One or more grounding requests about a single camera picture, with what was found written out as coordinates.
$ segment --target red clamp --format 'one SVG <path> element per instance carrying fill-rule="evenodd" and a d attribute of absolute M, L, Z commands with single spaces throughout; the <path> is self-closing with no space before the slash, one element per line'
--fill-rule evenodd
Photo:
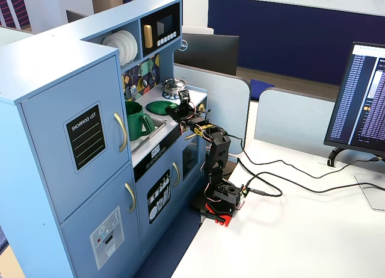
<path fill-rule="evenodd" d="M 206 204 L 206 209 L 209 210 L 210 213 L 214 214 L 214 215 L 218 215 L 211 207 L 210 205 L 207 203 Z M 219 223 L 220 225 L 224 225 L 225 227 L 227 227 L 230 223 L 230 220 L 232 218 L 232 216 L 229 216 L 229 215 L 218 215 L 219 217 L 221 218 L 224 218 L 224 222 L 219 222 L 218 220 L 215 220 L 216 223 Z"/>

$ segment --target blue wall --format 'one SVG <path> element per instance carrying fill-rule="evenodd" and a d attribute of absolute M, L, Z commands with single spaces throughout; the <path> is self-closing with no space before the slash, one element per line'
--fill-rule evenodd
<path fill-rule="evenodd" d="M 241 37 L 239 66 L 337 85 L 353 41 L 385 44 L 385 17 L 254 0 L 209 0 L 209 27 Z"/>

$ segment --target shopping list sign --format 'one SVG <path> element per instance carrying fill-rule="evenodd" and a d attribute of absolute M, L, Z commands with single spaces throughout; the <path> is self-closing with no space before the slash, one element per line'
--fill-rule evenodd
<path fill-rule="evenodd" d="M 68 122 L 66 128 L 77 170 L 106 148 L 99 105 Z"/>

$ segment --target oven window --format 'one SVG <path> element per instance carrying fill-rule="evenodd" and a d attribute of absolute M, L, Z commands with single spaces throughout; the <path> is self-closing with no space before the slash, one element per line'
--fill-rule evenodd
<path fill-rule="evenodd" d="M 183 150 L 183 180 L 186 179 L 190 171 L 198 164 L 198 144 L 198 136 L 196 136 Z"/>
<path fill-rule="evenodd" d="M 173 30 L 173 15 L 166 16 L 157 22 L 158 36 Z"/>

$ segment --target cabinet door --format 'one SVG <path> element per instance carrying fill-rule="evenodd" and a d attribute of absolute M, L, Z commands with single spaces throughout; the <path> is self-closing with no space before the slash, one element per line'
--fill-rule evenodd
<path fill-rule="evenodd" d="M 119 173 L 62 225 L 77 278 L 129 277 L 140 260 L 131 166 Z"/>
<path fill-rule="evenodd" d="M 200 167 L 205 157 L 205 141 L 198 136 L 185 140 L 185 136 L 183 135 L 178 141 L 178 151 L 174 154 L 175 165 L 171 169 L 171 173 L 179 172 L 180 176 L 179 182 L 178 179 L 175 179 L 172 183 L 174 202 L 177 203 L 175 207 L 179 207 L 183 203 L 184 198 L 202 175 Z"/>
<path fill-rule="evenodd" d="M 24 101 L 38 160 L 60 222 L 129 159 L 115 57 Z"/>
<path fill-rule="evenodd" d="M 203 140 L 185 140 L 185 135 L 180 137 L 135 183 L 143 253 L 149 250 L 175 218 L 184 198 L 199 178 L 204 152 L 202 146 L 204 147 Z M 195 157 L 195 154 L 190 152 L 193 150 L 198 150 L 196 163 L 191 161 L 191 158 Z"/>
<path fill-rule="evenodd" d="M 180 149 L 178 142 L 169 148 L 150 170 L 136 183 L 138 197 L 138 214 L 140 224 L 140 239 L 142 252 L 145 253 L 163 233 L 175 216 L 177 209 L 173 208 L 174 187 L 177 173 L 173 167 Z"/>

